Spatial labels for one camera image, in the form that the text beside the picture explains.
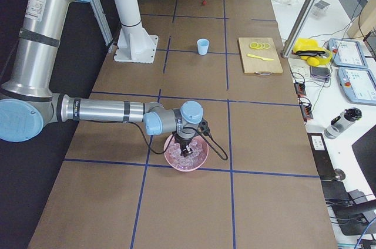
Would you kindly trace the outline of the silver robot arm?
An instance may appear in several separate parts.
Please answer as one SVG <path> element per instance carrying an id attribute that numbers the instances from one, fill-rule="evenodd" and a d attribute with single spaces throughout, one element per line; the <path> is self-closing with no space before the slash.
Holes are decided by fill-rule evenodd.
<path id="1" fill-rule="evenodd" d="M 67 120 L 142 122 L 149 136 L 171 133 L 182 156 L 192 153 L 203 108 L 195 101 L 178 109 L 156 102 L 74 98 L 50 91 L 49 82 L 69 4 L 76 0 L 28 0 L 10 80 L 1 85 L 1 139 L 23 142 L 50 123 Z"/>

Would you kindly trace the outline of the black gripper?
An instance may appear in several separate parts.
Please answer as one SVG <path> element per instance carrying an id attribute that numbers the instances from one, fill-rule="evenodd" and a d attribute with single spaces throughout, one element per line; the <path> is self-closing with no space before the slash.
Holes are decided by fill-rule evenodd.
<path id="1" fill-rule="evenodd" d="M 186 157 L 186 154 L 191 155 L 193 153 L 193 150 L 189 148 L 189 144 L 195 136 L 197 136 L 197 133 L 193 127 L 185 127 L 181 131 L 174 133 L 175 142 L 180 145 L 181 156 Z"/>

